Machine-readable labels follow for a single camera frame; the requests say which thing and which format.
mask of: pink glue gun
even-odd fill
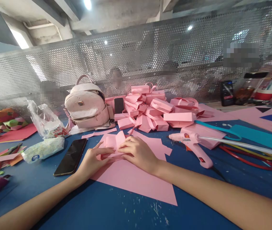
[[[198,134],[190,133],[188,135],[186,133],[176,133],[176,134],[170,134],[169,138],[175,142],[183,143],[186,146],[187,151],[190,150],[194,152],[194,154],[200,160],[200,165],[202,167],[207,169],[213,167],[212,160],[198,145],[201,142]]]

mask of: teal paper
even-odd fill
[[[234,125],[230,130],[240,134],[243,138],[272,148],[272,134],[240,125]]]

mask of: forearm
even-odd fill
[[[160,161],[155,176],[204,202],[242,229],[272,229],[272,200]]]
[[[47,212],[83,181],[75,174],[0,217],[1,230],[31,229]]]

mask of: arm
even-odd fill
[[[0,217],[1,230],[31,229],[47,212],[58,204],[66,195],[85,183],[100,167],[111,158],[98,161],[99,154],[113,153],[113,148],[88,149],[75,174],[47,191],[39,194],[19,207]]]
[[[129,162],[159,177],[213,208],[242,229],[272,229],[272,200],[228,184],[158,160],[149,146],[138,137],[128,137],[120,152]]]

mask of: backpack handle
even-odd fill
[[[75,85],[78,85],[78,84],[79,84],[79,82],[81,81],[81,79],[82,79],[83,77],[88,77],[88,78],[89,78],[89,80],[90,80],[90,82],[92,83],[91,78],[90,78],[88,75],[83,74],[82,76],[80,76],[80,77],[78,78],[78,80],[76,81],[76,84],[75,84]]]

